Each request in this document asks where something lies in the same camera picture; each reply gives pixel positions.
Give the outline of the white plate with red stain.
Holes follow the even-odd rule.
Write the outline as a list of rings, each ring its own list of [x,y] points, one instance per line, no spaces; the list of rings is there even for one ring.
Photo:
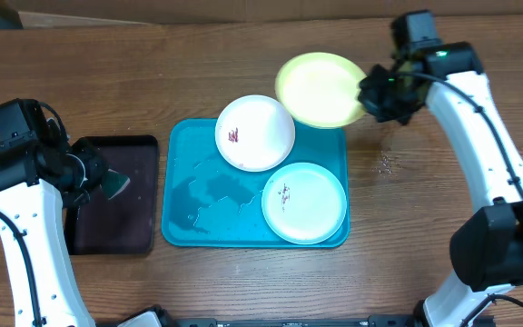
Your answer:
[[[276,167],[290,154],[295,124],[278,101],[252,94],[222,110],[214,135],[217,149],[228,164],[258,173]]]

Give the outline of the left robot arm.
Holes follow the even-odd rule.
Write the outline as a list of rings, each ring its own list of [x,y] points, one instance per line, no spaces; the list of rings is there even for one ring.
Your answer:
[[[63,210],[113,199],[128,176],[85,138],[69,142],[60,116],[35,99],[0,104],[0,239],[17,326],[93,326],[67,250]]]

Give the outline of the green and pink sponge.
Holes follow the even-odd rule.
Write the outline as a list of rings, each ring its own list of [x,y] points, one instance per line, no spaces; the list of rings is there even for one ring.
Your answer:
[[[115,170],[109,169],[102,181],[101,188],[104,196],[108,200],[112,200],[115,196],[120,194],[130,183],[130,178],[127,175],[116,172]]]

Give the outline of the yellow-green plate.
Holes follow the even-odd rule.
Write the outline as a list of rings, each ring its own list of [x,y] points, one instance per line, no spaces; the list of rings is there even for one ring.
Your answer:
[[[339,128],[366,114],[358,101],[365,77],[356,64],[337,54],[300,54],[277,73],[275,93],[295,120],[316,128]]]

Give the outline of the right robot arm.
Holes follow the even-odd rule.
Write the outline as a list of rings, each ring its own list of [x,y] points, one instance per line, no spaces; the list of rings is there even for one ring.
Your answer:
[[[427,10],[390,26],[393,66],[375,65],[359,102],[379,122],[406,124],[421,108],[439,122],[465,175],[472,216],[452,235],[452,272],[421,300],[412,326],[490,326],[484,310],[523,285],[523,159],[467,42],[446,44]]]

